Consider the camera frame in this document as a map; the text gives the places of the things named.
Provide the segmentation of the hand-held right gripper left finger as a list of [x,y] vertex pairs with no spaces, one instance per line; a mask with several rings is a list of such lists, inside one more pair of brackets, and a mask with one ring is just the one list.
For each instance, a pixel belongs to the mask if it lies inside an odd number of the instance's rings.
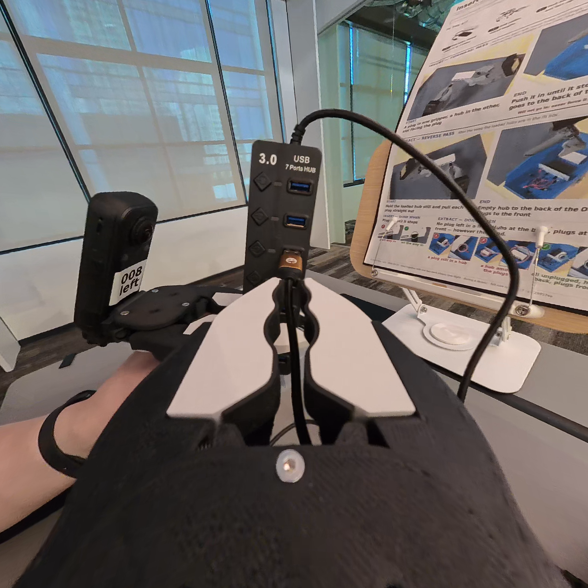
[[234,424],[245,440],[266,443],[281,402],[280,332],[281,281],[273,277],[213,320],[167,416]]

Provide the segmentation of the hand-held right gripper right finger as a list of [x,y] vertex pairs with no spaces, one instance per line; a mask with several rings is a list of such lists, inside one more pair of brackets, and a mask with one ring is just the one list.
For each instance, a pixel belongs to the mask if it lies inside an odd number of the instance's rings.
[[416,407],[373,320],[312,278],[300,287],[304,334],[303,400],[324,445],[345,424],[412,417]]

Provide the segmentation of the black multi-port usb hub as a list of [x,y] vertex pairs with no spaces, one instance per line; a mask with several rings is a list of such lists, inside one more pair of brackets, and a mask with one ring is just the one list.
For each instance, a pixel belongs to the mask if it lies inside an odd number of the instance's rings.
[[284,251],[301,258],[305,275],[322,155],[319,149],[297,143],[256,141],[252,147],[249,217],[246,231],[245,279],[240,315],[245,331],[253,334],[251,371],[270,376],[273,345],[264,323],[273,311],[274,283]]

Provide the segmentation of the person's left forearm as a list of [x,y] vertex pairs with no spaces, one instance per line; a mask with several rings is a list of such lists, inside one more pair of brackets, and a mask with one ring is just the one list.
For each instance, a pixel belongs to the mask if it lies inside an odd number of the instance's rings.
[[69,489],[75,479],[50,467],[38,447],[46,416],[1,426],[1,532]]

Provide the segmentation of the person's left hand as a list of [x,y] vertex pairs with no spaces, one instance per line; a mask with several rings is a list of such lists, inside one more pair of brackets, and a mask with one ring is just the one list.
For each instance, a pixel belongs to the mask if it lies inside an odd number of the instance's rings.
[[159,364],[149,352],[134,352],[89,399],[64,408],[54,426],[59,449],[87,458],[121,404]]

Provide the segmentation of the black desk mat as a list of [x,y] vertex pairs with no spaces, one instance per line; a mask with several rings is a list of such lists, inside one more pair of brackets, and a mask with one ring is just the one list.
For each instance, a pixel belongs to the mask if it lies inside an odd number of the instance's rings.
[[342,293],[341,297],[347,299],[349,302],[358,307],[364,314],[366,314],[370,318],[370,320],[381,323],[384,323],[398,310],[400,310],[406,305],[406,303],[401,302],[400,305],[395,305],[394,308],[391,309],[387,306],[381,306],[368,300],[363,300],[361,298],[349,295],[347,293]]

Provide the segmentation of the white metal document stand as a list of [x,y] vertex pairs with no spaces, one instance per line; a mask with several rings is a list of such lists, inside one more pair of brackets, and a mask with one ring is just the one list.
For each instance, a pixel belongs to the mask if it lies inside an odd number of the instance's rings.
[[[387,319],[384,325],[412,352],[461,377],[489,325],[425,304],[415,290],[401,279],[401,290],[408,304]],[[523,386],[540,352],[532,338],[512,331],[511,318],[505,316],[481,354],[470,383],[496,393],[517,393]]]

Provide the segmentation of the large window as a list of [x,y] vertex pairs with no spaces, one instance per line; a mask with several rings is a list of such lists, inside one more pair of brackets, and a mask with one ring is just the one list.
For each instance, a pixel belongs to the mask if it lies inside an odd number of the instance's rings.
[[99,192],[243,207],[274,55],[268,1],[1,1],[1,253],[80,238]]

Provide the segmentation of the black wristband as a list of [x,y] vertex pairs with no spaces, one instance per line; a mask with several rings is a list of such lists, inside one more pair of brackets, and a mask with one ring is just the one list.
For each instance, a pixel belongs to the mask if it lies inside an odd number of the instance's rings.
[[66,454],[59,448],[55,440],[55,424],[66,408],[92,398],[95,393],[95,389],[88,389],[72,396],[64,404],[55,408],[45,418],[40,427],[38,449],[42,459],[51,469],[70,479],[77,479],[86,459],[77,455]]

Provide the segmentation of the printed instruction sheet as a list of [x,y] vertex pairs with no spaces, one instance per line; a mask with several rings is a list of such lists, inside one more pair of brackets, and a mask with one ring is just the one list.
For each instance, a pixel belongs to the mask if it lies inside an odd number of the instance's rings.
[[[518,298],[587,313],[587,1],[461,1],[396,131],[509,248]],[[496,243],[415,158],[390,149],[364,264],[503,295]]]

